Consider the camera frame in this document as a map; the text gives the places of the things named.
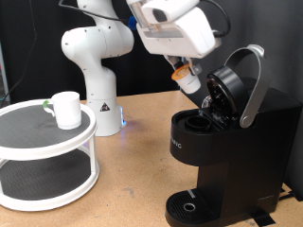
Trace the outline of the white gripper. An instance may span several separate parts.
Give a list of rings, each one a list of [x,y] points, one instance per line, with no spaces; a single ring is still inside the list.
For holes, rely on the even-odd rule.
[[[156,32],[140,26],[137,31],[146,49],[151,54],[165,55],[174,71],[184,65],[180,57],[189,57],[189,68],[196,76],[203,71],[200,59],[218,47],[213,30],[199,8],[162,24]]]

